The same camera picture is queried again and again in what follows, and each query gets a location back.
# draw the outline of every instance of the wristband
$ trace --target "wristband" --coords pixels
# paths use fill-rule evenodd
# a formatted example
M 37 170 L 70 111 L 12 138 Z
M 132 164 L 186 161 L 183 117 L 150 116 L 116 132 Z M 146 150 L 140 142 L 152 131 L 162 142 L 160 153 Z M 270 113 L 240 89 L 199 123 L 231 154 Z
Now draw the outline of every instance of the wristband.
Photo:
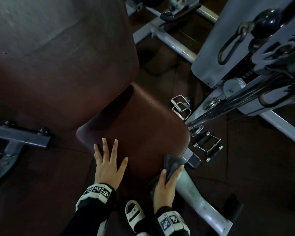
M 113 189 L 106 184 L 96 183 L 87 188 L 84 194 L 80 197 L 79 201 L 75 205 L 75 211 L 79 209 L 79 204 L 82 200 L 87 198 L 99 199 L 102 203 L 106 204 Z
M 160 217 L 157 218 L 161 229 L 165 236 L 171 235 L 175 231 L 179 230 L 186 230 L 190 235 L 190 230 L 186 225 L 185 221 L 182 219 L 180 214 L 176 211 L 169 211 L 162 214 Z

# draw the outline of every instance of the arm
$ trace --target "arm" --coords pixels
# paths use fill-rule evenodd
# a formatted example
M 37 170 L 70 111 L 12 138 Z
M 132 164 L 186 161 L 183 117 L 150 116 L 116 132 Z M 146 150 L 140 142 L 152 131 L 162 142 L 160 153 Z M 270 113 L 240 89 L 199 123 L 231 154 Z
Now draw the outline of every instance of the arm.
M 95 184 L 88 187 L 75 206 L 75 215 L 62 236 L 104 235 L 106 222 L 116 205 L 116 189 L 127 167 L 126 157 L 117 170 L 118 141 L 115 140 L 111 157 L 103 138 L 104 155 L 94 145 L 96 160 Z
M 177 178 L 183 166 L 178 168 L 166 181 L 166 170 L 163 170 L 158 184 L 154 191 L 154 219 L 152 222 L 152 232 L 154 236 L 189 236 L 190 230 L 180 214 L 174 211 L 171 206 L 175 197 Z

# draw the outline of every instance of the finger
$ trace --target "finger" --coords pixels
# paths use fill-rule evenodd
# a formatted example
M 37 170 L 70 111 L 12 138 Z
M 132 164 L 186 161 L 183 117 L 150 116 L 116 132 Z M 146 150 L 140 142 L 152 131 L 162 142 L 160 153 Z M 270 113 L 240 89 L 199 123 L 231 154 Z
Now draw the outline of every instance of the finger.
M 117 164 L 117 149 L 118 149 L 118 140 L 116 139 L 111 150 L 110 162 Z
M 117 171 L 117 174 L 119 175 L 119 177 L 121 177 L 121 179 L 124 177 L 127 165 L 128 165 L 128 157 L 122 160 L 119 170 Z
M 184 165 L 181 165 L 174 173 L 173 175 L 170 177 L 169 181 L 166 184 L 166 188 L 167 187 L 176 187 L 176 182 L 178 179 L 178 176 L 180 175 L 180 173 L 182 172 L 182 170 L 184 169 Z
M 157 186 L 162 186 L 165 188 L 166 181 L 166 169 L 162 170 L 161 175 L 159 176 Z
M 97 144 L 94 144 L 94 157 L 95 157 L 95 160 L 96 160 L 96 165 L 101 165 L 103 163 L 103 158 L 102 158 L 102 155 L 98 149 L 98 146 Z
M 103 138 L 103 150 L 104 150 L 103 162 L 109 162 L 109 149 L 108 149 L 106 138 Z

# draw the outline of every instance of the white slide sandal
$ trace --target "white slide sandal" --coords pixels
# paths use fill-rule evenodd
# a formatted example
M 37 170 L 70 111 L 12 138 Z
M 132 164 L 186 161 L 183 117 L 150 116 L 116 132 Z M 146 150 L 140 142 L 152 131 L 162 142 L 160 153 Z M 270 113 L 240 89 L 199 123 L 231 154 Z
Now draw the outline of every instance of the white slide sandal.
M 144 213 L 143 213 L 140 205 L 138 204 L 138 202 L 136 202 L 133 199 L 130 200 L 126 204 L 125 213 L 126 213 L 126 217 L 127 217 L 128 223 L 129 223 L 129 225 L 130 225 L 130 227 L 132 228 L 133 231 L 134 231 L 134 226 L 139 221 L 141 221 L 142 219 L 145 218 L 145 215 L 144 215 Z

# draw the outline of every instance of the hand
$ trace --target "hand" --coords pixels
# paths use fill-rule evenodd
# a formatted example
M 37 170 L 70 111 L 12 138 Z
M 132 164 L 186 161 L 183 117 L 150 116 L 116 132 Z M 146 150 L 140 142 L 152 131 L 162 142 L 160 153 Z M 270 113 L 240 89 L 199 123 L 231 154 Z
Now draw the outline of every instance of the hand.
M 157 186 L 154 191 L 154 199 L 153 199 L 153 206 L 154 206 L 154 214 L 159 210 L 159 208 L 163 206 L 169 206 L 173 204 L 174 197 L 175 197 L 175 188 L 177 178 L 182 172 L 184 166 L 180 166 L 170 177 L 169 181 L 165 185 L 166 181 L 166 170 L 162 170 L 162 173 L 159 177 Z
M 106 138 L 103 138 L 104 158 L 102 158 L 97 144 L 94 144 L 94 157 L 96 160 L 95 184 L 106 183 L 117 190 L 128 164 L 128 157 L 126 157 L 123 159 L 119 170 L 117 170 L 117 148 L 118 140 L 116 139 L 109 160 L 109 149 Z

